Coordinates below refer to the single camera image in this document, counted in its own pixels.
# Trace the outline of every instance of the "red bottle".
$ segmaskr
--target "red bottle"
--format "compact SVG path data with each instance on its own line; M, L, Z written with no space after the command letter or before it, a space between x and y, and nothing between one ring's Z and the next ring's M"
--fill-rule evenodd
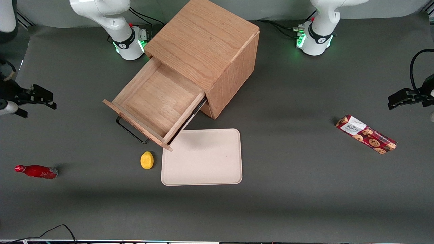
M57 176L58 171L55 168L48 168L40 165L17 165L15 166L16 172L22 172L31 177L39 177L45 179L53 179Z

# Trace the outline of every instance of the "label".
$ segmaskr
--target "label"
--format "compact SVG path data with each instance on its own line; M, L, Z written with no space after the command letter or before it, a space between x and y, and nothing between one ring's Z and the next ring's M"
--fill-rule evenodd
M341 127L341 130L351 135L355 135L360 131L364 130L365 128L366 128L365 123L351 116L348 122Z

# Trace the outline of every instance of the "open drawer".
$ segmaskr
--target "open drawer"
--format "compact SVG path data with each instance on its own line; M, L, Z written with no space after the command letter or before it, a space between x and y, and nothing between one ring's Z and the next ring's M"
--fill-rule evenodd
M151 58L112 102L103 101L161 147L170 143L205 102L198 85Z

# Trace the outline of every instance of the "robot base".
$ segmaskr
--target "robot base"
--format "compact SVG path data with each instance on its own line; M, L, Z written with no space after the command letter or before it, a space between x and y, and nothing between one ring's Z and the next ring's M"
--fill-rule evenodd
M311 23L312 21L307 21L303 24L300 24L298 27L307 30ZM328 40L324 40L324 43L318 44L316 43L315 39L309 35L309 33L303 33L297 40L296 47L300 48L308 55L321 55L330 46L330 41L332 40L332 37L333 36L331 36Z
M141 30L140 28L133 26L132 30L135 32L135 39L134 41L129 45L127 49L121 49L119 47L116 47L116 51L121 55L121 57L125 60L135 60L140 58L144 53L144 45L147 41L146 36L143 37L143 35L146 35L146 30Z

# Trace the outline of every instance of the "cabinet top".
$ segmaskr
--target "cabinet top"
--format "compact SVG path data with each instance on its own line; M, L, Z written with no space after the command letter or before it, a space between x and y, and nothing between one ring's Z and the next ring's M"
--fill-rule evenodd
M190 0L146 53L209 90L259 27L208 0Z

